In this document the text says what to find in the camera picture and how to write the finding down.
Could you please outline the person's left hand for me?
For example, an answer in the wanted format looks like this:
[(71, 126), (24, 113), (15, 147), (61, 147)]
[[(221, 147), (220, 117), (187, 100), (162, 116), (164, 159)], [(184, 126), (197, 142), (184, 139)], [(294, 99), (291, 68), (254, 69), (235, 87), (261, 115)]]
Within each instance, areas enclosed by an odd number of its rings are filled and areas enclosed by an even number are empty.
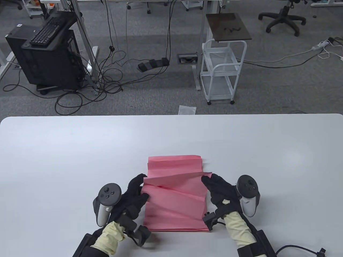
[(141, 173), (129, 182), (126, 192), (121, 196), (120, 201), (113, 207), (108, 223), (113, 221), (118, 223), (120, 216), (132, 206), (137, 209), (138, 214), (140, 213), (142, 207), (150, 197), (148, 193), (141, 192), (141, 185), (143, 184), (145, 177), (147, 176)]

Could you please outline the person's right hand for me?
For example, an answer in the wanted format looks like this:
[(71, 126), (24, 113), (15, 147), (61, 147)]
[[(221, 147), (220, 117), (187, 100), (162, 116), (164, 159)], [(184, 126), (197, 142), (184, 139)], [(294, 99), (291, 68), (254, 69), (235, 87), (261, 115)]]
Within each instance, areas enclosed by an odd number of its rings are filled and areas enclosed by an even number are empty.
[(201, 181), (210, 192), (212, 204), (220, 209), (220, 213), (222, 215), (226, 215), (234, 211), (239, 213), (242, 212), (239, 198), (235, 187), (232, 184), (214, 173), (211, 177), (203, 175), (201, 177)]

